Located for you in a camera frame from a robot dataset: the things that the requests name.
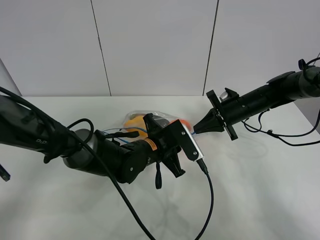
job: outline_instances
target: white table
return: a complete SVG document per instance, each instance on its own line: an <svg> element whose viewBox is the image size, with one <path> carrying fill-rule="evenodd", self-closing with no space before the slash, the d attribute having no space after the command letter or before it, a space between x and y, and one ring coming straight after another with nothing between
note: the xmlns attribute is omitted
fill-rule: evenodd
<svg viewBox="0 0 320 240"><path fill-rule="evenodd" d="M211 108L206 97L28 97L64 125L89 118L96 129L121 123L133 110L157 110L196 124ZM266 113L266 129L299 134L312 128L293 104ZM249 123L257 124L257 117ZM319 146L290 147L241 123L231 141L226 132L196 140L214 186L214 209L204 240L314 240L320 238ZM318 133L292 142L319 140ZM11 174L0 181L1 240L144 240L107 177L65 167L60 158L0 145L0 163ZM122 188L157 240L192 240L210 203L209 185L197 164L179 155L186 174L175 178L162 165L163 187L155 188L155 166Z"/></svg>

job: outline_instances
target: white tabletop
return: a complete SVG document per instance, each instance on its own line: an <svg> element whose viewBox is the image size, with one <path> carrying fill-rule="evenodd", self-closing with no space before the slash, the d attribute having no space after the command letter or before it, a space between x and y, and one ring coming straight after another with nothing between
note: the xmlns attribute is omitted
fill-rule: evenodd
<svg viewBox="0 0 320 240"><path fill-rule="evenodd" d="M133 110L156 110L196 124L211 108L206 97L28 97L64 125L89 118L96 129L121 123ZM262 118L274 133L300 134L312 126L293 104ZM249 123L257 125L257 117ZM314 240L320 238L319 146L290 147L262 133L234 126L197 135L214 187L214 209L204 240ZM319 140L318 133L295 143ZM107 177L67 168L61 158L0 145L0 163L11 174L0 181L1 240L144 240ZM122 184L142 222L157 240L192 240L210 205L209 185L198 165L179 154L186 174L175 178L164 165L162 189L155 166Z"/></svg>

